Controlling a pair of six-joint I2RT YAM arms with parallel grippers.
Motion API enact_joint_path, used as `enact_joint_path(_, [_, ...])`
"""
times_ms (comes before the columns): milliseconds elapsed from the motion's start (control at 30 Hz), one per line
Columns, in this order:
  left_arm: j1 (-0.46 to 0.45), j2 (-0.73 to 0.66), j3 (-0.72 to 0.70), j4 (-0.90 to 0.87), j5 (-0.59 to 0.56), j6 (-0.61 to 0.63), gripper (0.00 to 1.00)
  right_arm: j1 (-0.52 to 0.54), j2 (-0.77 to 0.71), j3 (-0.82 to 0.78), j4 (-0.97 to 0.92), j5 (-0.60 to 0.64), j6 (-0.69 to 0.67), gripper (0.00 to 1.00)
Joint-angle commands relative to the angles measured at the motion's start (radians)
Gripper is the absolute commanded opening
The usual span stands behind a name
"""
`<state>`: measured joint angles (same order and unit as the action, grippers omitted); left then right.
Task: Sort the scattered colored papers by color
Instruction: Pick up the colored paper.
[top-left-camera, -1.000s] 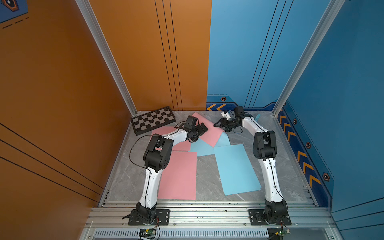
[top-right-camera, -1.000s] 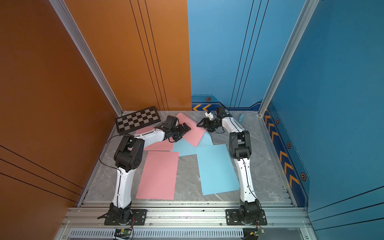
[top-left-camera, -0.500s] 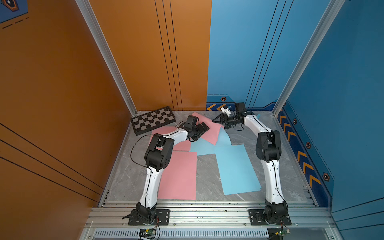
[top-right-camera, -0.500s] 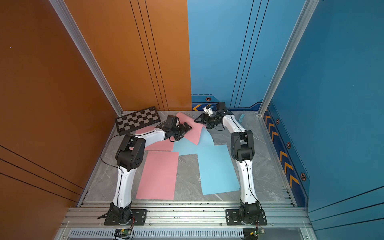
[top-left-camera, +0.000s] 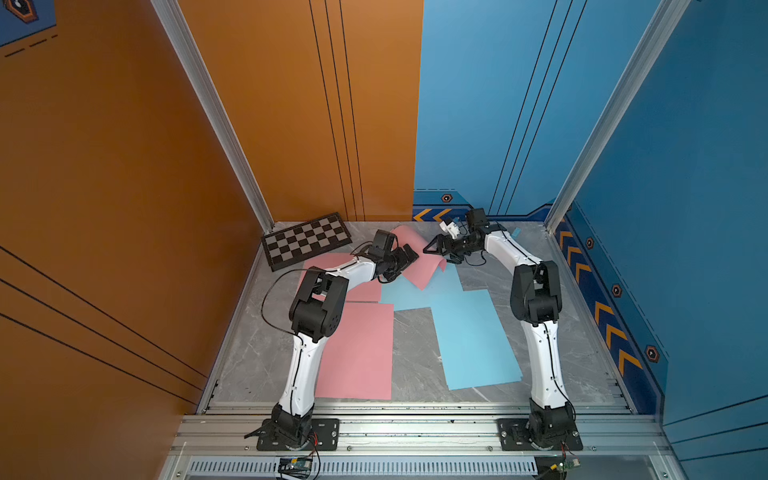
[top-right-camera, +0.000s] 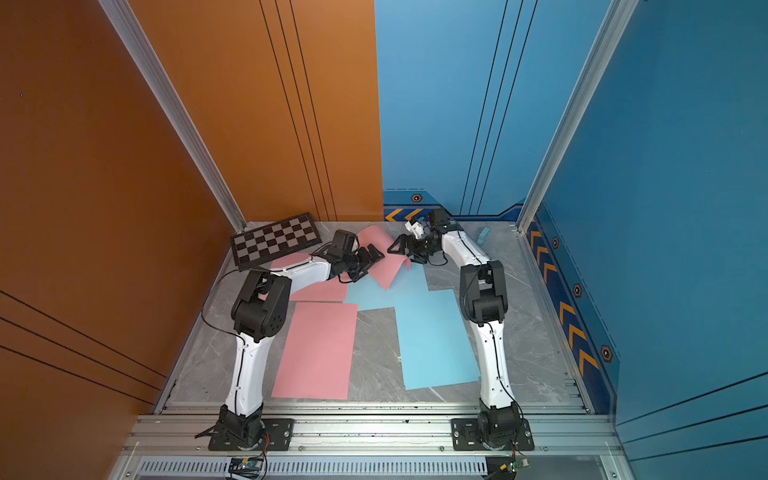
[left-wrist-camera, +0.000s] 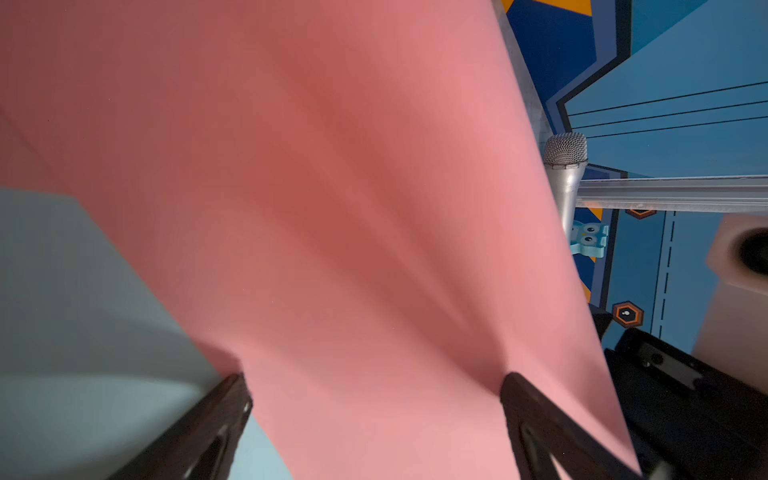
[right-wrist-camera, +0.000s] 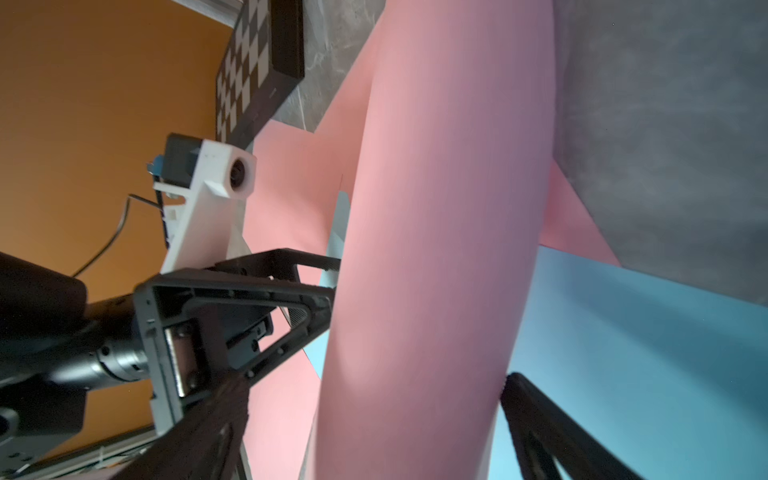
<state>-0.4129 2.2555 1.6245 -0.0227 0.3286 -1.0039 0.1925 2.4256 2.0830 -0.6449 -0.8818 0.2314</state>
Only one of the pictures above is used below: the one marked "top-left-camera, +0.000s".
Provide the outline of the pink paper small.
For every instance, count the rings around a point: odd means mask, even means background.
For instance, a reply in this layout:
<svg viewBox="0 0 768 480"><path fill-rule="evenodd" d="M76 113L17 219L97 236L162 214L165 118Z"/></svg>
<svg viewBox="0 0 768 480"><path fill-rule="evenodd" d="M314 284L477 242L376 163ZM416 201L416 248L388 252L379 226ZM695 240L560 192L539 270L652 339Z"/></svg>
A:
<svg viewBox="0 0 768 480"><path fill-rule="evenodd" d="M411 248L419 255L418 260L410 265L403 274L407 280L420 290L425 290L435 272L440 269L444 271L447 262L438 255L428 255L422 252L428 244L427 240L416 230L407 225L400 225L393 230L397 236L399 244L409 244Z"/></svg>

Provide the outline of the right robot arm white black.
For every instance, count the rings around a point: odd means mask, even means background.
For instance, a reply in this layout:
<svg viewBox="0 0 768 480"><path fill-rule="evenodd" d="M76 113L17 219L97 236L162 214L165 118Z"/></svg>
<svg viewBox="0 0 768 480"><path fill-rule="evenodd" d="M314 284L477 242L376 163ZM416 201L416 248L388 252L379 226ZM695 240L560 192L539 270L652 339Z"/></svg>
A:
<svg viewBox="0 0 768 480"><path fill-rule="evenodd" d="M505 227L490 222L481 208L466 213L464 227L449 219L440 223L440 229L423 248L425 254L439 255L453 264L463 263L475 252L489 254L512 275L510 308L525 334L532 387L527 422L502 424L502 445L582 450L575 407L566 394L560 364L558 321L563 296L557 264L527 251Z"/></svg>

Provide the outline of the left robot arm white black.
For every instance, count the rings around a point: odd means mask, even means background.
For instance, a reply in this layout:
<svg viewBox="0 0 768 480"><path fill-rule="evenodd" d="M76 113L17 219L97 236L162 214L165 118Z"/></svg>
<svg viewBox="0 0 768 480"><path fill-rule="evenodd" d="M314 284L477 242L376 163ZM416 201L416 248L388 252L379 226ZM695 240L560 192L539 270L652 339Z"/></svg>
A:
<svg viewBox="0 0 768 480"><path fill-rule="evenodd" d="M288 310L293 337L292 357L284 390L270 419L258 435L299 450L311 441L312 413L322 355L339 327L347 293L370 281L396 280L419 259L419 254L397 236L376 232L360 254L326 269L310 267L298 285Z"/></svg>

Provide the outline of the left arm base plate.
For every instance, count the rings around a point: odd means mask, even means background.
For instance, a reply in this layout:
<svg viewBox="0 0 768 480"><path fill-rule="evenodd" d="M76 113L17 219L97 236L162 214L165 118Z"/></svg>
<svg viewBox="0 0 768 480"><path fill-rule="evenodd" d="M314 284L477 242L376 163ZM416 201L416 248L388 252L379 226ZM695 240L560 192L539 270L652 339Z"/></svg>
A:
<svg viewBox="0 0 768 480"><path fill-rule="evenodd" d="M311 421L306 440L294 442L280 434L275 427L268 427L268 420L260 427L263 433L258 436L258 451L306 451L317 449L320 452L335 451L338 448L340 422L336 418L320 418Z"/></svg>

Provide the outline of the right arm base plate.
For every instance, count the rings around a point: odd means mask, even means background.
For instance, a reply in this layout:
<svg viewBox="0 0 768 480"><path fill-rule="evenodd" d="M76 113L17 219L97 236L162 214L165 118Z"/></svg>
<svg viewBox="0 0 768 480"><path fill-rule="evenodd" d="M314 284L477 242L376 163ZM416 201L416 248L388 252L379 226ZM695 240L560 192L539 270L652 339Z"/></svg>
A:
<svg viewBox="0 0 768 480"><path fill-rule="evenodd" d="M529 421L522 418L497 419L496 426L503 451L580 452L584 449L575 428L531 427Z"/></svg>

